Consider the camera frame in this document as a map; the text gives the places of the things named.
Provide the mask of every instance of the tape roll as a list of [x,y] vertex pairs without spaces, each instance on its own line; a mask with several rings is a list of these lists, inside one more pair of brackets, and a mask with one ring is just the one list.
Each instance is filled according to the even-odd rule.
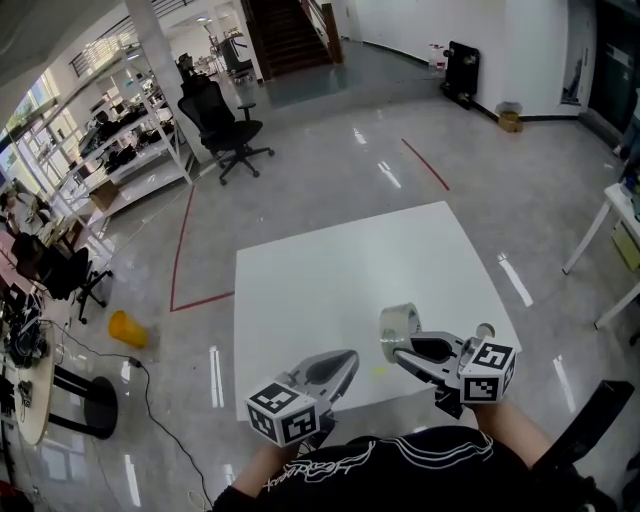
[[380,343],[387,361],[396,363],[395,350],[411,348],[411,335],[421,330],[420,315],[411,302],[383,309],[380,313]]

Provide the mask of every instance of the white graphic print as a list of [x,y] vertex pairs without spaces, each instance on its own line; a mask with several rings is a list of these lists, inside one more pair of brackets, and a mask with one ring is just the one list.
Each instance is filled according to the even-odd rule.
[[[429,452],[412,446],[406,439],[382,439],[379,442],[393,444],[400,454],[412,465],[423,469],[440,470],[450,468],[472,457],[482,457],[486,461],[493,455],[493,439],[484,435],[484,446],[478,446],[472,442],[464,443],[445,452]],[[361,455],[347,457],[337,462],[312,462],[310,460],[296,460],[284,466],[284,472],[278,478],[269,480],[265,487],[271,487],[284,482],[293,476],[304,475],[306,483],[320,483],[337,475],[341,471],[346,475],[351,468],[366,464],[378,441],[370,441],[367,450]]]

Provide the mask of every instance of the sleeve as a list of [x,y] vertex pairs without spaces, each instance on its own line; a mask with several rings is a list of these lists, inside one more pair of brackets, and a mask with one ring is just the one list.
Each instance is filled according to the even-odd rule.
[[256,500],[235,487],[227,487],[213,504],[212,512],[253,512],[258,510]]

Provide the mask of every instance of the staircase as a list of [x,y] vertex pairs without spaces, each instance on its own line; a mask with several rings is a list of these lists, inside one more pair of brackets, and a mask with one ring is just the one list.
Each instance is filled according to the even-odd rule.
[[273,76],[332,63],[298,0],[250,0],[250,4]]

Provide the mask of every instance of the power cord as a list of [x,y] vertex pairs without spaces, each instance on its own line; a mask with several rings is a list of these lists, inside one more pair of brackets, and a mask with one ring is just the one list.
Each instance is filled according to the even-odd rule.
[[[87,347],[84,343],[78,341],[76,338],[74,338],[73,336],[71,336],[71,334],[69,334],[65,329],[63,329],[62,327],[60,327],[56,322],[54,322],[53,320],[49,320],[49,319],[42,319],[40,320],[40,322],[43,323],[49,323],[51,325],[55,325],[58,329],[60,329],[63,333],[65,333],[67,335],[67,337],[69,337],[71,340],[73,340],[74,342],[76,342],[78,345],[80,345],[81,347],[83,347],[84,349],[88,350],[89,352],[91,352],[92,354],[95,354],[97,356],[100,357],[121,357],[123,359],[126,359],[129,364],[135,368],[141,368],[144,373],[147,374],[147,385],[145,387],[144,390],[144,401],[147,404],[147,412],[149,414],[149,418],[151,418],[151,421],[153,421],[156,425],[158,425],[162,430],[164,430],[164,432],[171,437],[180,447],[180,449],[184,452],[184,454],[189,458],[189,461],[191,462],[191,465],[193,466],[193,469],[196,470],[196,472],[200,475],[200,480],[202,483],[202,490],[204,492],[205,497],[207,498],[207,501],[209,502],[209,506],[213,509],[213,502],[211,501],[211,498],[209,497],[209,494],[207,493],[207,487],[205,485],[205,480],[204,480],[204,475],[202,474],[202,471],[200,471],[200,469],[198,468],[198,466],[196,465],[195,461],[193,460],[193,457],[191,456],[191,454],[185,449],[184,446],[182,446],[182,443],[180,442],[180,440],[174,436],[171,432],[169,432],[169,430],[167,430],[167,428],[160,423],[152,414],[151,412],[151,404],[149,403],[149,385],[151,384],[151,375],[149,374],[149,371],[144,367],[144,365],[142,364],[142,362],[140,362],[139,360],[137,360],[135,357],[130,357],[130,356],[125,356],[122,354],[101,354],[100,352],[96,352],[95,350]],[[189,501],[191,502],[191,492],[188,493],[189,495]]]

